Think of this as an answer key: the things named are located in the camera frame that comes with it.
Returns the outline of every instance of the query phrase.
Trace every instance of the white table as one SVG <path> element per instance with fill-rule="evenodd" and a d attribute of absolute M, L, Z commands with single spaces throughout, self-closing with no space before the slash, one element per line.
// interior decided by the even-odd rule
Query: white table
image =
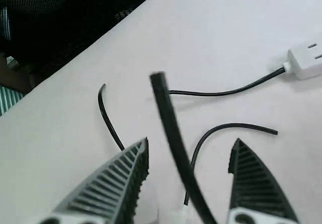
<path fill-rule="evenodd" d="M 173 90 L 224 91 L 267 74 L 286 50 L 322 32 L 322 0 L 148 0 L 0 118 L 0 216 L 22 223 L 50 211 L 118 152 L 98 109 L 126 146 L 147 136 L 160 206 L 178 209 L 184 189 L 149 83 L 167 73 Z M 173 96 L 189 154 L 208 129 L 229 122 L 275 128 L 216 133 L 196 176 L 219 223 L 229 205 L 229 154 L 237 137 L 271 170 L 302 223 L 322 217 L 322 78 L 278 77 L 223 98 Z"/>

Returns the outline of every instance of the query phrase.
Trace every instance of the ribbed grip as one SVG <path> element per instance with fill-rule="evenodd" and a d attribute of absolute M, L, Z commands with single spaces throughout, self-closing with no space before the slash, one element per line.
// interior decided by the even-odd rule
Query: ribbed grip
<path fill-rule="evenodd" d="M 107 223 L 133 223 L 142 181 L 148 174 L 147 139 L 128 147 L 86 178 L 56 208 L 99 215 Z"/>
<path fill-rule="evenodd" d="M 240 206 L 297 221 L 271 172 L 240 139 L 231 150 L 228 172 L 233 173 L 230 209 Z"/>

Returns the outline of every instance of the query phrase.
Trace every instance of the power cord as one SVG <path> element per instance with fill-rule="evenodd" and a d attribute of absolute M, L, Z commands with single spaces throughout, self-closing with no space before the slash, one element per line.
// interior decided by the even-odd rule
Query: power cord
<path fill-rule="evenodd" d="M 246 91 L 250 88 L 253 88 L 255 86 L 260 85 L 261 83 L 264 83 L 268 80 L 270 80 L 271 78 L 274 78 L 280 74 L 285 73 L 285 68 L 279 68 L 278 70 L 268 74 L 267 76 L 264 76 L 262 78 L 260 78 L 259 80 L 250 83 L 247 86 L 232 90 L 232 91 L 227 91 L 227 92 L 216 92 L 216 93 L 206 93 L 206 92 L 188 92 L 188 91 L 176 91 L 176 90 L 170 90 L 169 94 L 170 95 L 186 95 L 186 96 L 196 96 L 196 97 L 221 97 L 221 96 L 227 96 L 227 95 L 232 95 L 232 94 L 236 94 L 239 92 L 243 92 Z"/>
<path fill-rule="evenodd" d="M 246 124 L 246 123 L 227 123 L 227 124 L 223 124 L 223 125 L 219 125 L 216 126 L 212 129 L 210 129 L 209 131 L 207 131 L 199 140 L 199 142 L 197 143 L 197 146 L 195 148 L 195 151 L 193 152 L 192 158 L 191 158 L 191 169 L 194 172 L 195 171 L 195 165 L 196 165 L 196 161 L 197 161 L 197 157 L 198 157 L 198 153 L 199 150 L 202 146 L 202 144 L 205 142 L 205 140 L 212 135 L 213 133 L 222 130 L 222 129 L 226 129 L 226 128 L 232 128 L 232 127 L 239 127 L 239 128 L 248 128 L 248 129 L 253 129 L 253 130 L 257 130 L 257 131 L 262 131 L 262 132 L 266 132 L 269 134 L 273 134 L 273 135 L 277 135 L 278 131 L 270 129 L 270 128 L 266 128 L 266 127 L 262 127 L 262 126 L 257 126 L 257 125 L 252 125 L 252 124 Z M 185 195 L 185 200 L 184 200 L 184 205 L 188 205 L 189 203 L 189 194 L 186 192 Z"/>
<path fill-rule="evenodd" d="M 170 100 L 165 74 L 163 72 L 152 74 L 150 76 L 150 81 L 163 128 L 181 180 L 202 221 L 205 224 L 217 224 L 201 193 L 193 170 L 190 167 L 188 155 L 184 147 L 176 115 Z"/>
<path fill-rule="evenodd" d="M 105 121 L 106 123 L 106 126 L 107 128 L 109 129 L 112 137 L 114 138 L 117 146 L 120 148 L 120 150 L 124 150 L 124 145 L 122 144 L 119 136 L 117 135 L 107 113 L 106 113 L 106 110 L 105 110 L 105 107 L 104 107 L 104 103 L 103 103 L 103 89 L 105 88 L 106 84 L 103 84 L 99 90 L 99 94 L 98 94 L 98 100 L 99 100 L 99 107 L 100 107 L 100 111 L 101 111 L 101 114 L 102 114 L 102 117 L 103 117 L 103 120 Z"/>

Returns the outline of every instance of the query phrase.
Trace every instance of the black office chair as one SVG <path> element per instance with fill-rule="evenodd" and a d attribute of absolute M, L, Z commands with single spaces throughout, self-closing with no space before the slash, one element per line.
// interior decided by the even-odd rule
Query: black office chair
<path fill-rule="evenodd" d="M 47 78 L 144 1 L 0 0 L 0 52 Z"/>

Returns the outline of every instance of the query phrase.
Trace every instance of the electrical outlet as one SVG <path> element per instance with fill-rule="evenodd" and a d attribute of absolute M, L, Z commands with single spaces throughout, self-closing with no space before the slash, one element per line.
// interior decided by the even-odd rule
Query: electrical outlet
<path fill-rule="evenodd" d="M 322 36 L 306 41 L 288 51 L 291 72 L 306 79 L 322 74 Z"/>

